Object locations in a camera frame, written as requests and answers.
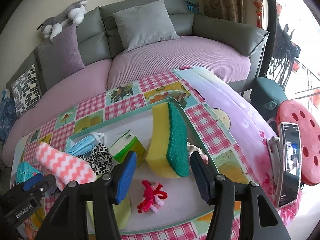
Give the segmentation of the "pink white fluffy towel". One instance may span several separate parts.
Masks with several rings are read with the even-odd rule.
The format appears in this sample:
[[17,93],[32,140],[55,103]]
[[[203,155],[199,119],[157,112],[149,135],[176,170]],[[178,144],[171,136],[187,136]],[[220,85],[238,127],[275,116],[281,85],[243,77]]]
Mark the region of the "pink white fluffy towel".
[[55,176],[56,185],[60,191],[63,191],[70,181],[85,184],[95,182],[97,179],[88,162],[52,148],[46,142],[38,145],[35,158]]

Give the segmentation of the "light blue face mask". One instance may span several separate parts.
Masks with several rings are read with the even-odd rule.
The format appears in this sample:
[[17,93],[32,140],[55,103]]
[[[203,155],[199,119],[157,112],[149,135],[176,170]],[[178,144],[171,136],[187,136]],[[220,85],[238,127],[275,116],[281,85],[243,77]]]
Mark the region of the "light blue face mask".
[[76,157],[79,155],[87,155],[98,144],[106,144],[106,135],[105,133],[92,132],[71,146],[66,153]]

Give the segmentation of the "light green cloth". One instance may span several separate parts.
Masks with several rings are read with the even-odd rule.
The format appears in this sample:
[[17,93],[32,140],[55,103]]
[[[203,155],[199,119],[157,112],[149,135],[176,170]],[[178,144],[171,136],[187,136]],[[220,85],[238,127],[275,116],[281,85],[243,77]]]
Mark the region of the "light green cloth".
[[[93,215],[93,203],[91,201],[86,202],[87,205],[87,222],[88,233],[95,234],[94,229],[94,215]],[[119,205],[113,205],[114,215],[119,230],[125,228],[127,222],[131,216],[131,203],[130,197],[127,194],[125,199],[121,201]]]

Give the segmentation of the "leopard print scrunchie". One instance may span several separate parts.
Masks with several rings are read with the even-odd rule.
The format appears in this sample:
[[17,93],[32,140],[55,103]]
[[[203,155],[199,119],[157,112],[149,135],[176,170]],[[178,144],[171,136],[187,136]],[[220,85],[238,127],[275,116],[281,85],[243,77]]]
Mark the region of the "leopard print scrunchie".
[[79,155],[78,158],[88,162],[97,176],[109,173],[113,169],[113,157],[103,144],[95,145],[89,154]]

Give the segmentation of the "red pink yarn scrunchie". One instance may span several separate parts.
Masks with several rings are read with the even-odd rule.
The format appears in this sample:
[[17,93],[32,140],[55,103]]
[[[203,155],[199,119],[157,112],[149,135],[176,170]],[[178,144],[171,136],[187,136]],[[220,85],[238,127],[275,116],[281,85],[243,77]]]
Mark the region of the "red pink yarn scrunchie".
[[152,211],[157,213],[164,205],[168,194],[163,191],[163,185],[159,182],[151,183],[148,180],[143,180],[144,186],[142,201],[138,204],[138,213],[146,213]]

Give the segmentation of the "green tissue pack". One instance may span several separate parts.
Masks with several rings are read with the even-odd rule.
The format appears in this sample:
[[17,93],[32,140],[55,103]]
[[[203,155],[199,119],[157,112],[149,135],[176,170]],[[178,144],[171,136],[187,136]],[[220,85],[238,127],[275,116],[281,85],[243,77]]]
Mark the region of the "green tissue pack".
[[108,152],[115,161],[122,163],[126,155],[133,151],[136,153],[137,161],[136,167],[139,167],[145,160],[146,149],[131,131],[124,133],[116,142],[114,142],[109,148]]

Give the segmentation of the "pink satin scrunchie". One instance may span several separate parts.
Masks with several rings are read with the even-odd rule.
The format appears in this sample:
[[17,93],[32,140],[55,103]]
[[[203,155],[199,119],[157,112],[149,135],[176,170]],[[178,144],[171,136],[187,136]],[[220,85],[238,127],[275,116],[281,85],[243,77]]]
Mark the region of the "pink satin scrunchie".
[[197,146],[195,146],[195,145],[192,145],[192,144],[190,144],[189,142],[187,142],[187,150],[188,150],[188,160],[189,160],[189,163],[190,163],[191,155],[192,155],[194,152],[197,152],[197,153],[200,155],[201,159],[203,160],[203,162],[204,162],[205,164],[208,164],[208,163],[209,163],[208,156],[204,153],[204,151],[203,151],[201,148],[199,148],[199,147],[197,147]]

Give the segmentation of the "yellow green sponge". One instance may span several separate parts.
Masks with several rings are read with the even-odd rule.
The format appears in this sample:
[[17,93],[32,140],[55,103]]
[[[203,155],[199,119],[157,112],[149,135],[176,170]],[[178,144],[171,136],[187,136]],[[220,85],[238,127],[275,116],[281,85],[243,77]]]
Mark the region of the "yellow green sponge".
[[184,120],[171,102],[152,107],[152,137],[146,155],[151,170],[162,178],[189,176],[188,133]]

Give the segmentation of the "smartphone on stand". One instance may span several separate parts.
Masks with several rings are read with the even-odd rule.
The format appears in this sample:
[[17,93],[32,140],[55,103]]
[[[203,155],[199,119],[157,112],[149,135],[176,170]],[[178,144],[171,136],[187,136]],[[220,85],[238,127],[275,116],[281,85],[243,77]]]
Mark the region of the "smartphone on stand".
[[281,122],[277,136],[267,140],[274,184],[276,207],[282,208],[298,198],[302,172],[302,146],[298,124]]

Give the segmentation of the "blue clothes pile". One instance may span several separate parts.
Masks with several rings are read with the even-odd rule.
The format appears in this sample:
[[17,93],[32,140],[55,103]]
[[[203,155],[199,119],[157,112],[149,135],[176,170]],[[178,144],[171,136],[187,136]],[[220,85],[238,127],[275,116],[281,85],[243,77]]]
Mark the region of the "blue clothes pile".
[[17,120],[15,102],[9,93],[8,89],[3,89],[1,93],[0,140],[3,145],[7,141],[11,129]]

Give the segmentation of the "teal shallow tray box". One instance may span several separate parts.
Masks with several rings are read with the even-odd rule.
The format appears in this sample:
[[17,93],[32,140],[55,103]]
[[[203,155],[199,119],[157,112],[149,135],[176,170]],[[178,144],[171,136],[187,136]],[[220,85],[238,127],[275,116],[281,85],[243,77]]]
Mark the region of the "teal shallow tray box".
[[[184,118],[189,142],[203,149],[209,155],[211,164],[221,166],[223,160],[215,161],[215,158],[225,152],[236,157],[235,140],[222,127],[207,104],[195,104],[183,109],[174,98],[168,98],[167,101],[173,103]],[[152,136],[152,105],[135,109],[76,133],[67,139],[66,147],[70,148],[91,132],[105,133],[107,146],[111,146],[127,131],[136,135],[146,149],[149,148]],[[168,193],[164,206],[157,213],[137,211],[144,191],[144,179],[150,182],[159,181]],[[207,233],[213,207],[201,199],[192,174],[183,178],[162,178],[152,172],[147,163],[142,163],[133,175],[129,197],[131,216],[126,227],[120,230],[128,239],[197,239]]]

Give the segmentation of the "checkered picture tablecloth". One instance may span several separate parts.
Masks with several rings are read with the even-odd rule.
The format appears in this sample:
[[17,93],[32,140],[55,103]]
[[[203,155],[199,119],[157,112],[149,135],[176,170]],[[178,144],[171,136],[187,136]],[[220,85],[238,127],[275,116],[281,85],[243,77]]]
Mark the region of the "checkered picture tablecloth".
[[[26,161],[45,172],[35,159],[40,142],[65,151],[93,131],[112,145],[131,131],[148,148],[152,108],[169,101],[185,118],[188,140],[209,154],[220,172],[233,181],[259,181],[271,198],[276,187],[267,140],[274,131],[258,111],[229,85],[202,67],[172,70],[143,78],[123,92],[106,91],[22,137],[16,145],[12,178]],[[146,163],[136,171],[129,191],[131,215],[121,230],[123,239],[204,239],[212,217],[193,176],[165,179]]]

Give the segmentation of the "teal bag on floor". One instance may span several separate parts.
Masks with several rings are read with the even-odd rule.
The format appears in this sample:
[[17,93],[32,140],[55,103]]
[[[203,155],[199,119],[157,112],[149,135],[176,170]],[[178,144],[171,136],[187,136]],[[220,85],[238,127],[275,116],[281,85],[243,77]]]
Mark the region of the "teal bag on floor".
[[275,118],[280,104],[287,100],[283,89],[275,81],[257,77],[250,94],[252,106],[268,121]]

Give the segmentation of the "purple cushion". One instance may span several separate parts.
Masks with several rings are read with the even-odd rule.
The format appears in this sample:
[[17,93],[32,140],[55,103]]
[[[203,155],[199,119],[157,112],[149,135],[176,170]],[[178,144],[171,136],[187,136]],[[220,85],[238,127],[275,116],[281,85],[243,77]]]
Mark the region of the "purple cushion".
[[38,46],[35,56],[47,90],[85,68],[78,47],[75,24]]

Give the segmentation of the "grey sofa with pink seat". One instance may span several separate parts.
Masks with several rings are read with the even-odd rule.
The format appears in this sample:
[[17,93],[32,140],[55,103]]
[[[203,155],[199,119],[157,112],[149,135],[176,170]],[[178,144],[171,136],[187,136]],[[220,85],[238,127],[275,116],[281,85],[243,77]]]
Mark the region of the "grey sofa with pink seat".
[[163,0],[179,39],[148,44],[124,53],[113,14],[154,1],[159,0],[126,0],[89,11],[76,30],[85,68],[49,90],[44,84],[35,50],[27,57],[8,85],[35,64],[42,96],[34,108],[14,123],[2,150],[6,165],[12,165],[15,147],[23,136],[37,128],[42,137],[52,133],[58,114],[83,101],[91,106],[99,94],[132,81],[181,67],[201,66],[237,92],[252,87],[259,74],[268,32],[193,14],[185,0]]

